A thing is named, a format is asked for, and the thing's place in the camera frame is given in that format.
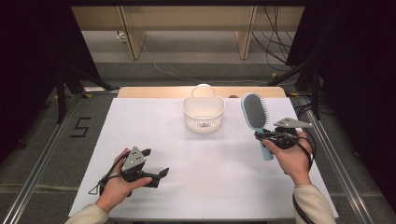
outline plastic basket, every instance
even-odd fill
[[[199,88],[210,88],[213,95],[195,96]],[[195,133],[213,133],[222,122],[224,100],[216,95],[215,90],[207,85],[200,84],[191,92],[191,97],[183,100],[184,120],[187,127]]]

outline gray floor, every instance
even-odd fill
[[[126,45],[116,38],[115,32],[86,32],[84,35],[102,79],[113,86],[177,86],[196,85],[199,82],[258,86],[270,81],[272,73],[283,73],[272,66],[289,69],[274,58],[269,57],[267,61],[266,54],[254,41],[251,42],[248,59],[240,60],[233,33],[227,32],[151,32],[145,42],[146,50],[137,61],[129,59]],[[273,51],[282,55],[277,45],[273,45]],[[294,79],[295,77],[285,83],[292,83]],[[90,82],[84,82],[84,85],[93,86]],[[282,87],[286,92],[293,91],[292,85]],[[57,102],[54,96],[55,92],[48,99],[49,107],[42,109],[30,132],[24,137],[27,147],[15,148],[0,165],[1,219],[7,214],[56,128]],[[115,93],[102,92],[77,98],[19,223],[64,223],[67,220],[107,110],[115,97]],[[76,97],[67,99],[69,105],[74,99]],[[294,105],[300,104],[299,97],[290,99]],[[360,159],[352,154],[353,146],[350,145],[342,124],[326,104],[326,98],[321,97],[320,101],[321,123],[354,187],[363,198],[373,218],[372,223],[396,223],[395,213]],[[81,122],[89,130],[85,137],[73,138],[71,135],[83,133],[82,130],[75,129],[79,118],[90,118]],[[301,120],[307,121],[306,114],[301,116]],[[318,139],[317,143],[317,164],[339,213],[337,223],[359,223]]]

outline person's left hand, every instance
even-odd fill
[[[128,148],[125,148],[114,162],[116,162],[128,150]],[[121,166],[122,161],[116,165],[113,172],[120,173]],[[115,206],[122,203],[130,192],[147,185],[151,180],[151,177],[144,177],[134,182],[127,182],[121,176],[111,178],[107,181],[102,195],[95,204],[109,213]]]

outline beige cabinet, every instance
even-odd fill
[[[241,59],[248,57],[250,33],[296,31],[304,7],[72,7],[81,30],[123,31],[133,60],[146,31],[235,31]]]

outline brush head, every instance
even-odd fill
[[[242,110],[245,115],[247,125],[258,132],[267,122],[265,108],[262,104],[262,98],[255,93],[248,93],[242,99]]]

